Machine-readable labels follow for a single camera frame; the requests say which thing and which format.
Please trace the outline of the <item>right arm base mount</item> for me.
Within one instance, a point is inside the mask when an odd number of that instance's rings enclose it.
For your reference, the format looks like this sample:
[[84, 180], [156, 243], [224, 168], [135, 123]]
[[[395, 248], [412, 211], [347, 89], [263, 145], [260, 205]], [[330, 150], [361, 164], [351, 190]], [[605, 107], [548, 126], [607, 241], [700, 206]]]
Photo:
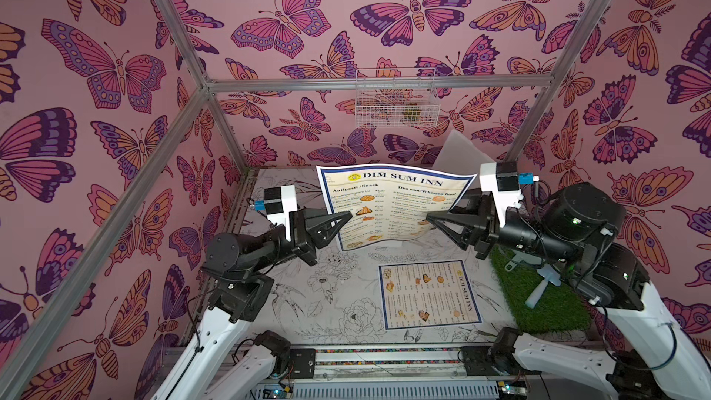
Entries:
[[468, 376], [515, 376], [520, 367], [506, 346], [464, 346], [458, 352]]

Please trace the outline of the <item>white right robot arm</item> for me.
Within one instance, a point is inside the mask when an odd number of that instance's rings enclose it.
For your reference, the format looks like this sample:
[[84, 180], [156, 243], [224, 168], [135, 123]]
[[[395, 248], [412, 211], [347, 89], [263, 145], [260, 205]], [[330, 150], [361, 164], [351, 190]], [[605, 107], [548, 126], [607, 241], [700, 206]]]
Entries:
[[613, 399], [707, 399], [710, 362], [664, 304], [637, 257], [617, 243], [626, 211], [590, 183], [556, 192], [539, 220], [528, 220], [475, 190], [466, 207], [427, 221], [479, 259], [502, 246], [538, 257], [590, 303], [605, 326], [631, 345], [615, 353], [563, 346], [505, 328], [488, 352], [501, 372], [549, 373]]

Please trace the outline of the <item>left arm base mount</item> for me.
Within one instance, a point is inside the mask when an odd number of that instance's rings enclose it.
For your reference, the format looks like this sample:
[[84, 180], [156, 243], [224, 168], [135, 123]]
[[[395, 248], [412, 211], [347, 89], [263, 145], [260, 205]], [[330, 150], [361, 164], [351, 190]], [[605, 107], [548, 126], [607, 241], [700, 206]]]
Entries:
[[274, 380], [313, 379], [316, 370], [315, 348], [292, 348], [276, 355], [268, 377]]

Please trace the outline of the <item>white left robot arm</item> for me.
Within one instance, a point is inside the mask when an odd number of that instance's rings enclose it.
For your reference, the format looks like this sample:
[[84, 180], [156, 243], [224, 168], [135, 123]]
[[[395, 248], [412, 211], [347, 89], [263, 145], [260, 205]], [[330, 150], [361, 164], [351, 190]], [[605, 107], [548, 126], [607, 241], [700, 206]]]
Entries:
[[265, 331], [225, 375], [218, 375], [233, 348], [267, 302], [275, 281], [270, 272], [293, 259], [309, 266], [353, 217], [350, 211], [288, 210], [262, 205], [270, 229], [259, 236], [221, 233], [208, 246], [202, 270], [215, 286], [194, 336], [157, 388], [155, 399], [254, 399], [257, 385], [275, 375], [282, 381], [293, 370], [290, 343]]

